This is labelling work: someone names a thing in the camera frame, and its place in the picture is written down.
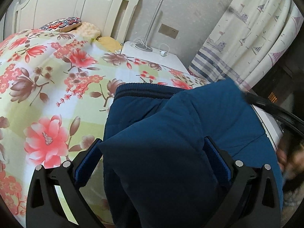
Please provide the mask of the person's hand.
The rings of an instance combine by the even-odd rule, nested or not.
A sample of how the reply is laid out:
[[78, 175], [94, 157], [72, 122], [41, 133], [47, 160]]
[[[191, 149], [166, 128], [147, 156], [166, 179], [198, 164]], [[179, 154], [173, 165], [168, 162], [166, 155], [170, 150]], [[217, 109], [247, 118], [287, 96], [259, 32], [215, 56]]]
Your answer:
[[287, 149], [287, 143], [281, 140], [276, 154], [284, 177], [291, 180], [303, 172], [303, 148], [294, 151], [290, 156], [287, 155]]

